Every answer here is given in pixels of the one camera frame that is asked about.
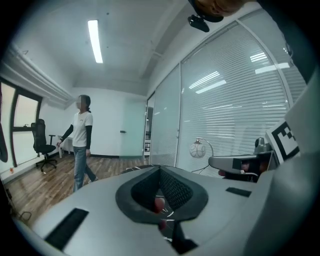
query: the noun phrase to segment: chair base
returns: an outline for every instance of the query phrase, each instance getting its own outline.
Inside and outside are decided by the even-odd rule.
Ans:
[[[46,174],[46,173],[44,172],[44,166],[45,166],[46,164],[52,165],[54,169],[57,168],[57,166],[52,163],[52,162],[57,163],[57,160],[56,160],[56,159],[49,159],[48,157],[49,157],[48,154],[44,154],[44,160],[42,160],[42,161],[40,161],[40,162],[37,162],[37,163],[35,164],[36,167],[38,167],[39,164],[42,164],[41,167],[40,167],[40,170],[41,170],[41,172],[44,173],[44,174]]]

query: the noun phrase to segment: chair armrest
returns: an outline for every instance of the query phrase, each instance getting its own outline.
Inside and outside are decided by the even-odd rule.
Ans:
[[[52,138],[56,137],[56,135],[49,135],[50,136],[50,145],[52,145]]]

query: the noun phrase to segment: black window frame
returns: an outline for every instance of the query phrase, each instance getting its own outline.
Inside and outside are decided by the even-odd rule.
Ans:
[[[0,83],[4,83],[4,84],[15,89],[13,99],[12,99],[11,112],[10,112],[9,136],[10,136],[10,149],[11,149],[12,163],[13,163],[13,167],[16,168],[18,165],[17,165],[15,148],[14,148],[14,133],[32,132],[32,130],[33,130],[31,127],[15,126],[15,113],[16,113],[19,95],[27,97],[29,99],[32,99],[32,100],[35,100],[38,102],[38,105],[36,108],[35,121],[38,121],[38,119],[39,119],[43,97],[36,95],[26,89],[23,89],[20,86],[4,79],[3,77],[0,77]]]

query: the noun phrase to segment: window blinds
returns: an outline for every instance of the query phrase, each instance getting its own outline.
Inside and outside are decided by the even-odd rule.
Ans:
[[[208,164],[208,145],[202,159],[189,154],[196,137],[210,141],[216,156],[254,152],[255,140],[289,107],[272,65],[252,35],[237,24],[182,62],[178,168],[192,171]],[[205,172],[217,176],[212,168]]]
[[[180,119],[180,67],[155,90],[150,164],[175,166]]]
[[[240,20],[263,41],[279,64],[291,64],[282,32],[265,10],[251,13]],[[285,67],[281,70],[289,86],[287,93],[291,93],[293,103],[295,103],[306,88],[306,82],[297,67],[292,64],[290,68]]]

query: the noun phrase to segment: wooden floor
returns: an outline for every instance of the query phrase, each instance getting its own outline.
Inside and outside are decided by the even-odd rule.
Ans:
[[[31,212],[32,216],[26,224],[31,226],[35,220],[52,206],[65,199],[73,192],[75,158],[67,155],[57,159],[57,168],[49,164],[44,168],[34,168],[5,185],[12,195],[15,209],[22,214]],[[147,159],[119,159],[90,157],[87,164],[98,179],[106,179],[119,175],[126,168],[148,164]],[[89,182],[86,175],[84,186]]]

